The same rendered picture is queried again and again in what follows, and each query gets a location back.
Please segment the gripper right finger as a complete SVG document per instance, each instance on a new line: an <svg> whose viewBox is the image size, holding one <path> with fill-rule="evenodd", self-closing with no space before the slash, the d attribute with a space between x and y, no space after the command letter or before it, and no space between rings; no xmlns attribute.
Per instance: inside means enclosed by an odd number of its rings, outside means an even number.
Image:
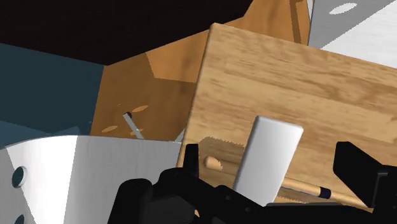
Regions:
<svg viewBox="0 0 397 224"><path fill-rule="evenodd" d="M397 221L397 167L378 162L349 141L339 141L333 172L373 209L377 221Z"/></svg>

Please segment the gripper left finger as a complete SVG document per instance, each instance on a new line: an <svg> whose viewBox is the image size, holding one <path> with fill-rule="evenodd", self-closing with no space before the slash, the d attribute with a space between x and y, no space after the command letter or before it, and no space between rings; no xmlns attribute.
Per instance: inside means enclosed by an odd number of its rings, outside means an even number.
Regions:
<svg viewBox="0 0 397 224"><path fill-rule="evenodd" d="M199 178L199 146L188 144L180 168L147 179L123 182L108 224L260 224L265 208L227 186Z"/></svg>

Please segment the white panel with round holes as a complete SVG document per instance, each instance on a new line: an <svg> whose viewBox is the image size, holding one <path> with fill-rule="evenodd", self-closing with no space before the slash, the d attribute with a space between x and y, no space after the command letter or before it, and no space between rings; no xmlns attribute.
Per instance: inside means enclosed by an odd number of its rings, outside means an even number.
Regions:
<svg viewBox="0 0 397 224"><path fill-rule="evenodd" d="M397 68L397 0L307 0L308 45Z"/></svg>
<svg viewBox="0 0 397 224"><path fill-rule="evenodd" d="M107 224L118 187L152 183L181 145L118 137L55 136L0 149L0 224Z"/></svg>

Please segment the thin grey rod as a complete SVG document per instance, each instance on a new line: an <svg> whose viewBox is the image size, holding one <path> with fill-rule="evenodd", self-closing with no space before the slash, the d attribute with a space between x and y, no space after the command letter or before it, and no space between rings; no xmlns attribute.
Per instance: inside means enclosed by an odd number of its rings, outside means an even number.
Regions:
<svg viewBox="0 0 397 224"><path fill-rule="evenodd" d="M136 124L132 121L132 115L129 112L123 114L123 117L130 127L131 131L135 134L136 138L144 139L141 131L137 128Z"/></svg>

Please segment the white-headed wooden mallet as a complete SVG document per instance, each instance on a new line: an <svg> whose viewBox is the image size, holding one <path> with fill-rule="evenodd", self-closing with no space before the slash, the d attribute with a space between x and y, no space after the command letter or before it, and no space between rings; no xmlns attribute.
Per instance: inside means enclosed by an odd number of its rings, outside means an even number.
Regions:
<svg viewBox="0 0 397 224"><path fill-rule="evenodd" d="M262 206L279 196L300 203L339 202L365 208L356 197L285 176L302 133L299 125L257 116L239 165L209 155L204 165L235 174L233 190Z"/></svg>

